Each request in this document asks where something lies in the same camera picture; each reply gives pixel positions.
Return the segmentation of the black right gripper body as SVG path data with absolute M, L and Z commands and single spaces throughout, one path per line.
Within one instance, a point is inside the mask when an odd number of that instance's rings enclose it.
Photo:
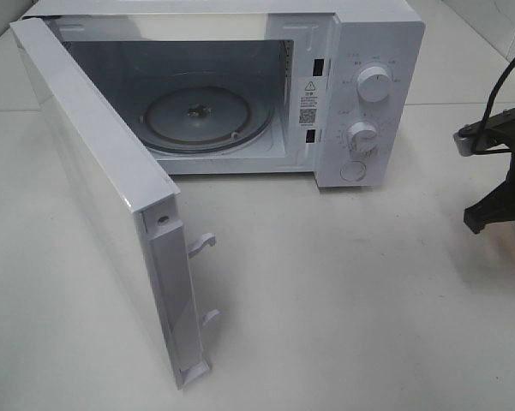
M 505 145 L 511 153 L 506 179 L 482 200 L 464 210 L 464 223 L 475 234 L 490 223 L 515 222 L 515 109 L 490 117 L 483 131 L 475 122 L 462 128 L 462 134 L 473 135 L 473 155 L 492 154 L 493 148 Z

